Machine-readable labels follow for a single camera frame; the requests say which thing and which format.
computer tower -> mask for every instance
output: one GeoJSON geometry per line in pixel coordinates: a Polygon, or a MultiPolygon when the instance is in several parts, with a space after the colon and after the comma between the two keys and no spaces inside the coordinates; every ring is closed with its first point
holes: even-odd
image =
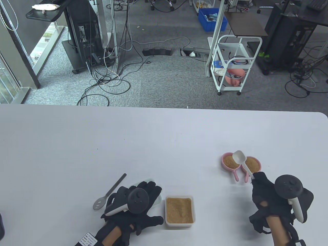
{"type": "MultiPolygon", "coordinates": [[[[281,9],[274,6],[265,30],[269,33],[281,9]]],[[[262,49],[277,68],[289,70],[297,61],[316,24],[304,22],[293,16],[281,16],[274,35],[263,38],[262,49]]]]}
{"type": "Polygon", "coordinates": [[[67,12],[79,56],[90,69],[90,65],[99,63],[98,57],[104,55],[98,17],[89,0],[73,0],[67,7],[67,12]]]}

blue storage box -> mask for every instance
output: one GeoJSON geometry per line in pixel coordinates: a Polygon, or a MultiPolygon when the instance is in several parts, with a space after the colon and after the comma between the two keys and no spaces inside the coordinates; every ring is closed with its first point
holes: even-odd
{"type": "MultiPolygon", "coordinates": [[[[206,15],[215,14],[215,13],[216,14],[219,13],[219,9],[218,8],[209,8],[209,9],[204,8],[204,9],[199,9],[198,20],[202,24],[202,26],[203,26],[203,28],[204,28],[205,31],[214,31],[215,25],[216,25],[216,21],[207,21],[206,15]]],[[[225,31],[226,30],[227,24],[228,24],[228,20],[224,16],[223,17],[223,21],[222,21],[222,25],[221,25],[221,31],[225,31]]]]}

label sticker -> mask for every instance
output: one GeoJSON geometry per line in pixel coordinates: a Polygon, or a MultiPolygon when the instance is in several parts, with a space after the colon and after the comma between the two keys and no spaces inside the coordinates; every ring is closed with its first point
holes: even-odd
{"type": "Polygon", "coordinates": [[[94,238],[90,233],[84,235],[84,237],[79,241],[82,246],[94,246],[97,239],[94,238]]]}

white scoop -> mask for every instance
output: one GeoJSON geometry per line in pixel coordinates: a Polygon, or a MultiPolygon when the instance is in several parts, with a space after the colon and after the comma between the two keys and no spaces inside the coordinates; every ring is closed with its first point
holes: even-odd
{"type": "Polygon", "coordinates": [[[251,178],[254,179],[254,175],[252,174],[252,172],[249,170],[248,166],[245,163],[246,156],[242,151],[237,150],[235,153],[232,154],[232,158],[234,159],[235,163],[242,165],[247,171],[247,173],[251,176],[251,178]]]}

pink bowl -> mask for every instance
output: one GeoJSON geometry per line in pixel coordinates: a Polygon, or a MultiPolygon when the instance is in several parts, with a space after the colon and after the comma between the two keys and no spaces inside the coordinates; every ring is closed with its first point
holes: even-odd
{"type": "Polygon", "coordinates": [[[238,178],[238,175],[237,175],[236,170],[237,170],[238,168],[240,168],[240,165],[239,165],[237,168],[232,169],[232,168],[227,167],[227,166],[224,164],[224,161],[223,161],[223,159],[224,159],[225,157],[227,157],[227,156],[232,156],[232,154],[233,154],[233,153],[231,153],[231,152],[227,152],[227,153],[223,154],[223,156],[221,157],[221,165],[222,165],[222,167],[223,167],[225,170],[232,172],[232,173],[234,174],[235,180],[238,182],[238,181],[239,181],[239,178],[238,178]]]}
{"type": "Polygon", "coordinates": [[[225,76],[225,79],[228,82],[228,84],[234,87],[239,86],[246,76],[245,70],[241,68],[227,69],[227,72],[240,77],[240,78],[230,78],[227,75],[225,76]]]}
{"type": "MultiPolygon", "coordinates": [[[[252,157],[252,156],[247,156],[247,158],[253,158],[254,160],[256,160],[256,162],[260,165],[260,170],[259,171],[261,171],[262,165],[261,165],[261,162],[258,159],[256,159],[255,157],[252,157]]],[[[249,174],[247,173],[246,169],[243,166],[241,166],[241,169],[246,174],[246,176],[245,176],[245,183],[247,183],[248,182],[249,174]]]]}

